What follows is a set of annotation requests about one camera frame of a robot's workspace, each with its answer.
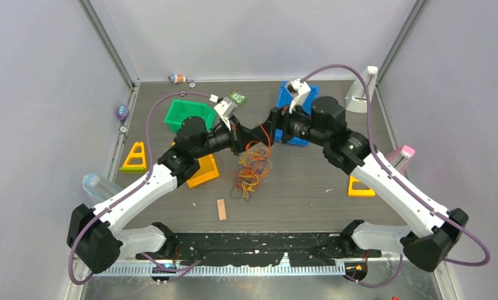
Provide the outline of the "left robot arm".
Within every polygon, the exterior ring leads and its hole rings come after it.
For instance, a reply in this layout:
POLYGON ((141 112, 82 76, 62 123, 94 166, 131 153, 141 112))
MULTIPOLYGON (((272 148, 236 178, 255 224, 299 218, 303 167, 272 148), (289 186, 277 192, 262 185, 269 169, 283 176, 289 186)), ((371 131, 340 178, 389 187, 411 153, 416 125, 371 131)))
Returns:
POLYGON ((176 236, 161 222, 126 230, 125 226, 160 197, 187 182, 200 168, 199 158, 231 149, 239 154, 250 143, 272 143, 275 130, 270 119, 253 129, 242 126, 235 117, 229 125, 217 124, 208 131, 197 116, 183 121, 174 144, 155 162, 143 177, 117 195, 88 208, 82 204, 73 210, 68 245, 74 255, 99 274, 119 258, 139 253, 170 258, 176 249, 176 236))

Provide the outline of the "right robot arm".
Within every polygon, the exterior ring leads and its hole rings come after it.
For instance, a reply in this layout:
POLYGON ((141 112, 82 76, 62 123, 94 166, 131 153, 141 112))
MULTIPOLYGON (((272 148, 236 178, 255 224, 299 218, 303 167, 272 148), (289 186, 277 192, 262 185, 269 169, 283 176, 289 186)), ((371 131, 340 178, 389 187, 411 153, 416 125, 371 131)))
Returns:
POLYGON ((403 226, 351 222, 343 231, 342 251, 358 256, 378 249, 405 256, 432 272, 447 259, 469 220, 461 208, 448 209, 414 186, 363 134, 348 128, 345 109, 330 96, 318 97, 307 114, 303 109, 275 107, 264 127, 283 137, 300 138, 322 147, 325 159, 373 189, 404 221, 403 226))

